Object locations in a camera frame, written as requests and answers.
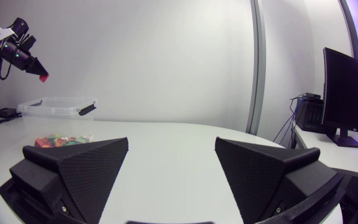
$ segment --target power adapter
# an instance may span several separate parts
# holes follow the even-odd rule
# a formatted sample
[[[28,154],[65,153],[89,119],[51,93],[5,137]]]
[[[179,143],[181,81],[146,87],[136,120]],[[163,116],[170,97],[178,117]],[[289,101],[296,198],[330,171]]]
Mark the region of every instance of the power adapter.
[[[0,109],[0,118],[14,118],[17,116],[15,108]]]

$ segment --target desk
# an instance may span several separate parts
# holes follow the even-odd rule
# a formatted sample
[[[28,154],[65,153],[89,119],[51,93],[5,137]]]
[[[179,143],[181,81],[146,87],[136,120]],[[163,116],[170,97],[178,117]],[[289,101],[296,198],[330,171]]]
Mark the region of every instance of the desk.
[[[128,137],[129,152],[100,223],[242,223],[230,186],[214,151],[216,136],[278,146],[230,129],[177,123],[95,121],[95,141]],[[22,119],[0,124],[0,186],[9,168],[32,144]],[[341,223],[340,210],[331,215]],[[0,196],[0,223],[20,223]]]
[[[327,135],[303,131],[299,126],[295,127],[295,134],[300,147],[320,149],[319,160],[322,163],[332,168],[358,172],[358,148],[339,147]],[[348,135],[358,141],[358,133],[349,131]]]

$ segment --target monitor stand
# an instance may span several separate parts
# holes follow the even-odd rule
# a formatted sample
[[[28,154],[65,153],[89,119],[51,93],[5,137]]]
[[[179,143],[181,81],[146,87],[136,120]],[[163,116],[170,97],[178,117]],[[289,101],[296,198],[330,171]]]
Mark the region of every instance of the monitor stand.
[[[339,147],[358,147],[358,142],[347,135],[347,130],[341,128],[340,135],[330,134],[327,136]]]

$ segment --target robotic arm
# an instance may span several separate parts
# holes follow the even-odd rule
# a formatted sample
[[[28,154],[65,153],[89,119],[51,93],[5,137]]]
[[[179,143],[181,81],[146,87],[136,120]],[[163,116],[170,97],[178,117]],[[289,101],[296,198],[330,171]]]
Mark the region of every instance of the robotic arm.
[[[29,30],[27,23],[20,18],[6,29],[0,28],[0,79],[5,80],[14,65],[27,73],[40,75],[40,80],[45,81],[48,72],[44,69],[37,57],[32,57],[30,48],[36,39],[26,33]],[[5,77],[1,76],[2,60],[8,61],[11,65]]]

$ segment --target bin handle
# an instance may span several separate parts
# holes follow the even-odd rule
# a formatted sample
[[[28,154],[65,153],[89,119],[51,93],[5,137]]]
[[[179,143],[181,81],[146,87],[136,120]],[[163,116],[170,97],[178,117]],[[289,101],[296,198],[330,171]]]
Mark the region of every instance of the bin handle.
[[[93,111],[93,110],[95,110],[96,109],[96,107],[94,106],[94,105],[89,105],[89,106],[87,106],[86,108],[83,108],[82,110],[80,110],[79,112],[78,112],[78,114],[80,115],[80,116],[84,116],[84,115],[86,115],[87,113],[89,113],[89,112],[91,112],[91,111]]]

